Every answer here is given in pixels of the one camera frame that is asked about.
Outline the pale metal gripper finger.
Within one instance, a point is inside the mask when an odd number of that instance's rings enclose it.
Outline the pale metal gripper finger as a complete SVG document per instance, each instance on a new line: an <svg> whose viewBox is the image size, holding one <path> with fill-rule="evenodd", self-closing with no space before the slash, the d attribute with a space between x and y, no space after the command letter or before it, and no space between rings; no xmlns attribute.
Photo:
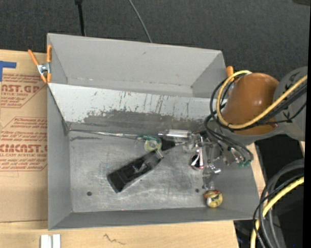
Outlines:
<svg viewBox="0 0 311 248"><path fill-rule="evenodd" d="M215 178L221 173L221 169L215 165L208 165L203 171L203 187L206 189L213 189Z"/></svg>
<svg viewBox="0 0 311 248"><path fill-rule="evenodd" d="M203 161L203 149L201 143L196 143L195 154L192 156L192 168L193 169L204 169Z"/></svg>

